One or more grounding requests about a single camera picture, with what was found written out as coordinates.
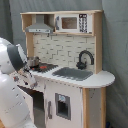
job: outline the stovetop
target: stovetop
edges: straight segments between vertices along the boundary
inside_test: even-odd
[[[34,72],[42,72],[45,73],[47,71],[50,71],[51,69],[54,69],[58,67],[58,65],[53,65],[53,64],[47,64],[47,63],[39,63],[38,66],[35,67],[30,67],[30,69]]]

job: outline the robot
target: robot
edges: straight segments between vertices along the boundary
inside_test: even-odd
[[[32,88],[37,86],[22,47],[0,38],[0,119],[6,128],[36,128],[21,91],[10,77],[19,70],[22,71],[19,77],[27,80]]]

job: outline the curved faucet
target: curved faucet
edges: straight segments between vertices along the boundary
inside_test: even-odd
[[[84,50],[79,54],[79,62],[76,65],[78,67],[78,69],[81,69],[81,70],[86,68],[86,62],[85,63],[81,62],[81,57],[83,54],[88,54],[91,59],[91,65],[94,65],[94,58],[93,58],[92,54],[89,51]]]

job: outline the white tile backsplash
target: white tile backsplash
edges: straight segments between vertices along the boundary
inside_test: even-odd
[[[94,56],[95,38],[78,35],[34,35],[34,55],[42,62],[76,68],[79,53],[88,50]],[[82,56],[82,62],[87,61],[87,69],[94,72],[94,65],[88,55]]]

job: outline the microwave window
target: microwave window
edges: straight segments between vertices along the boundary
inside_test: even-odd
[[[62,18],[63,29],[77,29],[77,18],[76,17],[65,17]]]

